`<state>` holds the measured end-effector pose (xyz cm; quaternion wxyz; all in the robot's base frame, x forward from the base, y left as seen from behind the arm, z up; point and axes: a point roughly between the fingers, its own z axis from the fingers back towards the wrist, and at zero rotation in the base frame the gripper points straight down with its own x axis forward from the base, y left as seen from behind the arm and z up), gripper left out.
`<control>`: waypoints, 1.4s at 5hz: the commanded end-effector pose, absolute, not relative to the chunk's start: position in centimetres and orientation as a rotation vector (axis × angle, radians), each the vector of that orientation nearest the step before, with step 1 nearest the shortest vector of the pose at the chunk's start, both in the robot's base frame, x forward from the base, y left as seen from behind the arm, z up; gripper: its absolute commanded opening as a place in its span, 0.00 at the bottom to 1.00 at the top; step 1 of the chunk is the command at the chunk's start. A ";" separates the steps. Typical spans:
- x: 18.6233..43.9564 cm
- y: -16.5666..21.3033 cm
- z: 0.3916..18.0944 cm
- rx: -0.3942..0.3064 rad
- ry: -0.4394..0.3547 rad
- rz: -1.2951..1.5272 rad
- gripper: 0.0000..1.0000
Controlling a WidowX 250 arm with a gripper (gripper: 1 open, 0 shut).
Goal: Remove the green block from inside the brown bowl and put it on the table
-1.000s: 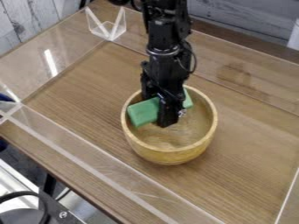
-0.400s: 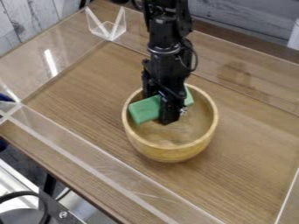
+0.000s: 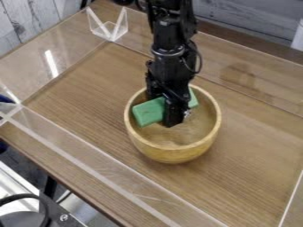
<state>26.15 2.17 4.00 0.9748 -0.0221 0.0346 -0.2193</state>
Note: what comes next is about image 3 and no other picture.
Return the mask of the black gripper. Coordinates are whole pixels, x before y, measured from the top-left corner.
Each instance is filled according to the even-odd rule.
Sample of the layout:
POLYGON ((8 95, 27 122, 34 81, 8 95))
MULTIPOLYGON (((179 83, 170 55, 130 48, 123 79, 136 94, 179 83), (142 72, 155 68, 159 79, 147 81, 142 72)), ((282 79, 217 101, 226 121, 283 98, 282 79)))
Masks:
POLYGON ((183 123, 191 100, 188 83, 202 70, 202 55, 194 47, 184 49, 179 57, 156 56, 147 62, 147 99, 167 95, 162 124, 171 128, 183 123))

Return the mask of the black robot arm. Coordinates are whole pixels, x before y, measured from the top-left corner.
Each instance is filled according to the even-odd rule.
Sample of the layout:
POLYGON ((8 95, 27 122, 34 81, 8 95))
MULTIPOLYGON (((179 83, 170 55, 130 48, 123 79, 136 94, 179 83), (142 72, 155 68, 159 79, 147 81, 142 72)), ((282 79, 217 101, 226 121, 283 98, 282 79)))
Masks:
POLYGON ((190 81, 203 67, 202 54, 192 41, 196 30, 192 0, 111 0, 127 6, 135 3, 146 12, 152 33, 154 60, 146 63, 147 97, 163 97, 162 125, 180 124, 190 112, 190 81))

